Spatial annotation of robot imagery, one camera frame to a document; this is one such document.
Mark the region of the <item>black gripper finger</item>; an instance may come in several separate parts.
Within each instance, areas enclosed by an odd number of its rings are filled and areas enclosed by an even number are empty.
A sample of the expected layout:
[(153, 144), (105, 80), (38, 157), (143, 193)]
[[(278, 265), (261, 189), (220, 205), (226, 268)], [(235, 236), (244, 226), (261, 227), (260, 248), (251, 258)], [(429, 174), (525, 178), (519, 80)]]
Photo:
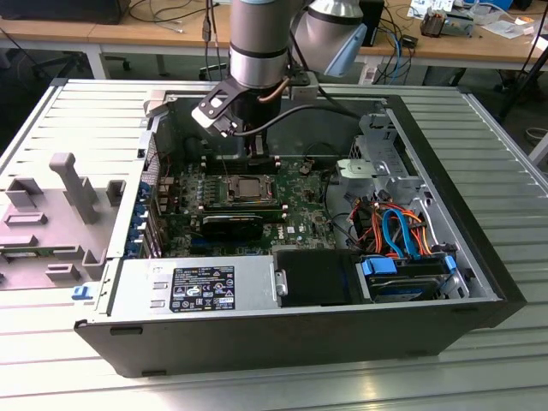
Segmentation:
[(246, 138), (246, 154), (249, 166), (260, 166), (269, 161), (266, 132), (260, 132)]

